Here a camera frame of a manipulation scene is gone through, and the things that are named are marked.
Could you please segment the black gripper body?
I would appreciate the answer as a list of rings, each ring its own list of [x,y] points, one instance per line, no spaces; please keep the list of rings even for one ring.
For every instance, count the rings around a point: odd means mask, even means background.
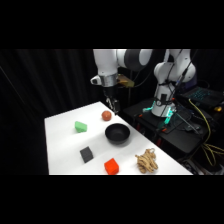
[[[116,99],[117,98],[117,87],[116,86],[104,87],[103,93],[106,98]]]

